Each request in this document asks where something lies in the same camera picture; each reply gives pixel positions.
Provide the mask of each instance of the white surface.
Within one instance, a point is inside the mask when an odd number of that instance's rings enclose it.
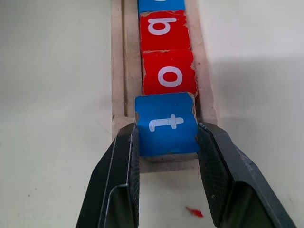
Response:
[[[111,142],[110,0],[24,2],[0,1],[0,228],[74,227]],[[219,123],[299,227],[302,4],[200,0]],[[197,171],[142,175],[140,197],[140,227],[212,227]]]

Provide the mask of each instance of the blue letter block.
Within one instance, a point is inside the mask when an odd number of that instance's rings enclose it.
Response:
[[[139,96],[135,111],[141,156],[199,151],[194,98],[189,93]]]
[[[185,10],[184,0],[138,0],[139,13],[169,10]]]

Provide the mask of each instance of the letter block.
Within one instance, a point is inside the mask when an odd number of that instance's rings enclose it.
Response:
[[[197,95],[193,53],[189,50],[144,52],[143,94],[190,92]]]
[[[195,153],[198,123],[189,93],[139,96],[135,99],[141,156]]]
[[[142,13],[141,50],[189,50],[190,39],[184,10]]]
[[[139,13],[166,10],[185,10],[184,0],[138,0]]]

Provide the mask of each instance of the block face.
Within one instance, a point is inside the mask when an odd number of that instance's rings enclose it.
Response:
[[[138,0],[139,13],[167,10],[185,10],[184,0]]]
[[[193,54],[189,50],[144,52],[143,94],[190,92],[197,95]]]
[[[189,93],[139,96],[135,100],[141,156],[193,153],[198,124]]]
[[[141,51],[189,50],[190,39],[184,10],[142,13]]]

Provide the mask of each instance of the red speck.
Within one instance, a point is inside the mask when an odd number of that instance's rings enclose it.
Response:
[[[187,207],[187,206],[186,206],[186,208],[187,208],[188,211],[191,212],[192,215],[197,216],[197,217],[200,217],[200,218],[203,218],[203,217],[204,217],[200,210],[191,209],[191,208],[189,208],[189,207]]]

